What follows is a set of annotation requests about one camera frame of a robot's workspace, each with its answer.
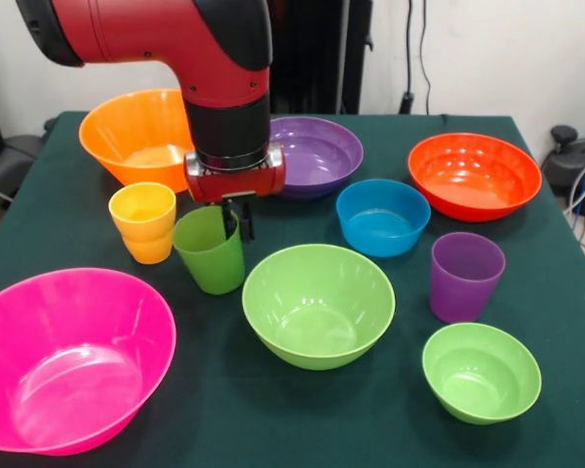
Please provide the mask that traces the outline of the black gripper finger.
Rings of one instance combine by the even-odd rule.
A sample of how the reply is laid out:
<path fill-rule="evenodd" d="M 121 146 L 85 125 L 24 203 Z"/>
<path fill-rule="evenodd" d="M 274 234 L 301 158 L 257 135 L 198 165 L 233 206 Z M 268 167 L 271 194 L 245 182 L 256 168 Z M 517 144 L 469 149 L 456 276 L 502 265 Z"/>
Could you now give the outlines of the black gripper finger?
<path fill-rule="evenodd" d="M 230 199 L 223 199 L 221 203 L 221 215 L 225 239 L 230 239 L 237 227 L 237 221 L 232 211 L 231 204 L 232 201 Z"/>
<path fill-rule="evenodd" d="M 249 202 L 243 202 L 240 216 L 240 233 L 243 242 L 254 240 L 254 221 Z"/>

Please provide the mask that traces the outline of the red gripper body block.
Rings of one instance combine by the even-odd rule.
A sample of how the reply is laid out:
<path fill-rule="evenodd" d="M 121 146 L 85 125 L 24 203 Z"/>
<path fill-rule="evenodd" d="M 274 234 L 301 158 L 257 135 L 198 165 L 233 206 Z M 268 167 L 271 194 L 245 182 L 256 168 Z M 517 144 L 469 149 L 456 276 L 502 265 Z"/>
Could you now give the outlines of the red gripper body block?
<path fill-rule="evenodd" d="M 184 165 L 188 188 L 197 203 L 220 203 L 245 195 L 264 197 L 279 193 L 285 183 L 286 166 L 257 167 L 246 171 L 208 172 L 204 167 Z"/>

